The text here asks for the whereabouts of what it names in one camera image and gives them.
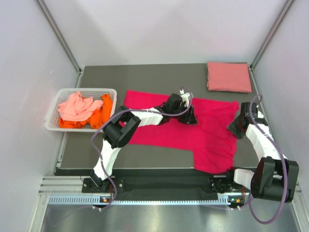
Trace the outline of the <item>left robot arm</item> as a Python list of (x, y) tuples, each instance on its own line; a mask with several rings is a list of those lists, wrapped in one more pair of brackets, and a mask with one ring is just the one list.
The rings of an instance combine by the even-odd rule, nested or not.
[(98, 191), (106, 191), (111, 180), (112, 168), (120, 149), (130, 142), (138, 127), (159, 126), (171, 119), (185, 125), (196, 125), (197, 119), (192, 105), (193, 94), (171, 94), (161, 105), (149, 109), (118, 108), (92, 136), (91, 145), (98, 153), (98, 162), (90, 179)]

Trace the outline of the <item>magenta t shirt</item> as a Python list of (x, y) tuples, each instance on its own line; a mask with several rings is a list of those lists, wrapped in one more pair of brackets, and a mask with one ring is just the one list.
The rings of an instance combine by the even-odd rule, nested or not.
[(193, 152), (194, 168), (211, 174), (233, 166), (237, 140), (227, 126), (239, 109), (237, 101), (193, 99), (198, 124), (185, 125), (176, 119), (158, 126), (139, 127), (130, 144), (151, 145)]

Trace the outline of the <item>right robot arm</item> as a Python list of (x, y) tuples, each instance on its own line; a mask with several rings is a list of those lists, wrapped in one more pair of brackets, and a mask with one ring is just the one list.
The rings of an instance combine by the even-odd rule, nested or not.
[(253, 103), (250, 107), (249, 102), (243, 102), (240, 115), (227, 128), (234, 137), (249, 139), (259, 163), (254, 172), (235, 168), (234, 174), (225, 179), (226, 187), (230, 191), (237, 191), (244, 186), (254, 198), (280, 202), (284, 189), (283, 165), (272, 144), (268, 123), (258, 111), (257, 104)]

